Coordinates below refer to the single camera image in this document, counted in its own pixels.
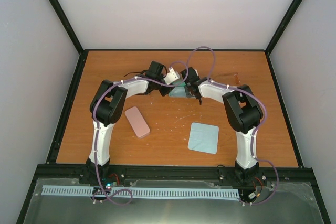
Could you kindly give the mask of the grey green glasses case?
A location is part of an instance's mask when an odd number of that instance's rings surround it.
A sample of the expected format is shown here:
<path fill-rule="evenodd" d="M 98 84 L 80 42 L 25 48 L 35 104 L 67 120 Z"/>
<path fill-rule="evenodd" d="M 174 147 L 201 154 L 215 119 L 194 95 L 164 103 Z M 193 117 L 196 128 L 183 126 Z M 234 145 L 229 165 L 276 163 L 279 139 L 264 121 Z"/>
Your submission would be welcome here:
<path fill-rule="evenodd" d="M 195 98 L 195 96 L 192 95 L 185 87 L 186 84 L 183 81 L 183 78 L 179 78 L 178 80 L 172 82 L 170 85 L 173 86 L 173 89 L 169 92 L 169 97 L 184 99 Z"/>

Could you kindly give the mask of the transparent orange sunglasses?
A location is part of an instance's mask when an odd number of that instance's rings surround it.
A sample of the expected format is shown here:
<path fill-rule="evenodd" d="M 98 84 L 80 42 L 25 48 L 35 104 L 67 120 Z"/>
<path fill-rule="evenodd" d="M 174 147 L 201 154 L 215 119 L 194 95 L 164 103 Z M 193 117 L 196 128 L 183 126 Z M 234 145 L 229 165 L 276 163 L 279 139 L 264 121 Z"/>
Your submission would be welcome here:
<path fill-rule="evenodd" d="M 216 77 L 221 83 L 229 84 L 231 86 L 240 86 L 241 81 L 238 72 L 225 72 Z"/>

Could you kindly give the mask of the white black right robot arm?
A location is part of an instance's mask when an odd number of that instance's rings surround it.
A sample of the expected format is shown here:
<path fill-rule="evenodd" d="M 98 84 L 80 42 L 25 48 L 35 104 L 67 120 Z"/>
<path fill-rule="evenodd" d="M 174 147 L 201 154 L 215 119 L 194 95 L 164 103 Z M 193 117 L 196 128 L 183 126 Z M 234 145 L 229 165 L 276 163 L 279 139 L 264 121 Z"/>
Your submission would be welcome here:
<path fill-rule="evenodd" d="M 259 171 L 256 154 L 257 127 L 264 117 L 260 104 L 248 85 L 229 86 L 200 78 L 196 69 L 181 72 L 185 89 L 199 101 L 210 98 L 224 105 L 229 125 L 236 132 L 235 176 L 239 183 L 250 182 Z"/>

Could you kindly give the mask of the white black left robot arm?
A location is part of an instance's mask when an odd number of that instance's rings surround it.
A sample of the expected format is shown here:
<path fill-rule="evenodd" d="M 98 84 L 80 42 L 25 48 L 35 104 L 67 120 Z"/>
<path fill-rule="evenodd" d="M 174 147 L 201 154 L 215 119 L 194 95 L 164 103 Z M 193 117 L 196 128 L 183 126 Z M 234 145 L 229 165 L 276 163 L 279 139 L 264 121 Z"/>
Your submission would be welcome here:
<path fill-rule="evenodd" d="M 168 69 L 165 65 L 152 61 L 147 70 L 137 73 L 131 79 L 102 81 L 90 105 L 94 132 L 86 165 L 91 170 L 92 179 L 100 184 L 108 180 L 112 131 L 122 115 L 126 99 L 138 94 L 149 94 L 153 90 L 159 90 L 165 96 L 178 78 L 173 68 Z"/>

